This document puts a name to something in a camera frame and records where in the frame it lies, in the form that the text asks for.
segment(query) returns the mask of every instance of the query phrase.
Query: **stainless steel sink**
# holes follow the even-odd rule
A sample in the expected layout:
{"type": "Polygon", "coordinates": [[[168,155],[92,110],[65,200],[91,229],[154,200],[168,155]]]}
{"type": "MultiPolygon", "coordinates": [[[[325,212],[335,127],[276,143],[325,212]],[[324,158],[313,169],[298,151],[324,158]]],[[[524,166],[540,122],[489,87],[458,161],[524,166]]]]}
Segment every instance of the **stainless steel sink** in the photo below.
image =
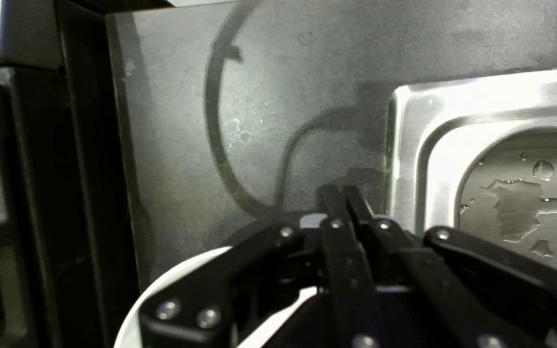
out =
{"type": "Polygon", "coordinates": [[[388,207],[557,267],[557,70],[402,86],[388,207]]]}

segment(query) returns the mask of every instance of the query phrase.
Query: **metal bolt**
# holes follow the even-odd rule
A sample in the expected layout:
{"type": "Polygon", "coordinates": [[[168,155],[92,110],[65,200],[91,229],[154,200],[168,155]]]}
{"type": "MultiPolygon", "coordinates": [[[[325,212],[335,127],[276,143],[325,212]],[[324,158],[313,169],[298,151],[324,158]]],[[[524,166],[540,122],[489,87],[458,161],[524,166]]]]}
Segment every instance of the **metal bolt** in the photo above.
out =
{"type": "Polygon", "coordinates": [[[182,309],[182,305],[178,300],[163,302],[156,308],[156,316],[161,320],[174,319],[182,309]]]}
{"type": "Polygon", "coordinates": [[[330,222],[330,225],[332,226],[333,229],[338,229],[343,225],[343,222],[338,218],[335,218],[330,222]]]}
{"type": "Polygon", "coordinates": [[[436,234],[438,236],[438,238],[440,238],[441,240],[447,240],[448,238],[451,238],[451,234],[450,232],[446,231],[446,230],[440,230],[438,231],[438,233],[436,234]]]}
{"type": "Polygon", "coordinates": [[[211,329],[220,322],[220,311],[216,308],[206,308],[197,315],[199,328],[211,329]]]}
{"type": "Polygon", "coordinates": [[[293,229],[289,226],[285,226],[282,229],[280,229],[280,235],[285,238],[289,238],[290,236],[293,235],[293,229]]]}
{"type": "Polygon", "coordinates": [[[506,348],[506,344],[494,335],[482,334],[478,337],[478,346],[480,348],[506,348]]]}
{"type": "Polygon", "coordinates": [[[352,339],[352,348],[380,348],[380,346],[372,337],[358,334],[352,339]]]}

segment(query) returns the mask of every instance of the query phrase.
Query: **screw head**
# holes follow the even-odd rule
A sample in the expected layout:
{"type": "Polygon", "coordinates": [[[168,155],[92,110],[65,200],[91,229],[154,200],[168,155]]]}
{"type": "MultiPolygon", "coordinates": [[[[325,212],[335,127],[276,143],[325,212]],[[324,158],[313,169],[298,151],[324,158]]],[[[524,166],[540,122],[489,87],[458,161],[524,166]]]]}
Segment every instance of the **screw head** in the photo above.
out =
{"type": "Polygon", "coordinates": [[[343,222],[341,220],[339,220],[338,218],[335,218],[334,220],[332,220],[330,222],[330,225],[332,226],[333,229],[338,229],[341,226],[343,226],[343,222]]]}
{"type": "Polygon", "coordinates": [[[156,317],[161,320],[174,319],[182,309],[182,305],[178,300],[163,302],[156,308],[156,317]]]}
{"type": "Polygon", "coordinates": [[[220,322],[220,311],[216,308],[206,308],[197,315],[197,325],[199,328],[211,329],[220,322]]]}
{"type": "Polygon", "coordinates": [[[504,341],[490,334],[482,334],[478,337],[479,348],[506,348],[504,341]]]}
{"type": "Polygon", "coordinates": [[[289,226],[285,226],[282,229],[280,229],[280,235],[283,238],[289,238],[290,236],[293,235],[293,229],[289,226]]]}
{"type": "Polygon", "coordinates": [[[438,233],[436,233],[436,235],[441,240],[447,240],[448,238],[451,238],[451,233],[446,231],[446,230],[440,230],[440,231],[438,231],[438,233]]]}
{"type": "Polygon", "coordinates": [[[371,336],[358,334],[352,339],[352,348],[380,348],[371,336]]]}

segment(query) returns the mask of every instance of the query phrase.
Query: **sink basin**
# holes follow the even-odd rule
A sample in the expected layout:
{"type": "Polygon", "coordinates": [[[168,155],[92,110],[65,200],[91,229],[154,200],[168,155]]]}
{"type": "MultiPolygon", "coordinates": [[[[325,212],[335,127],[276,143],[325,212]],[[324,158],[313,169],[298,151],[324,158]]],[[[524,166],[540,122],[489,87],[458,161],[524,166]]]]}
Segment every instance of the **sink basin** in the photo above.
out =
{"type": "Polygon", "coordinates": [[[557,267],[557,70],[402,86],[388,214],[557,267]]]}

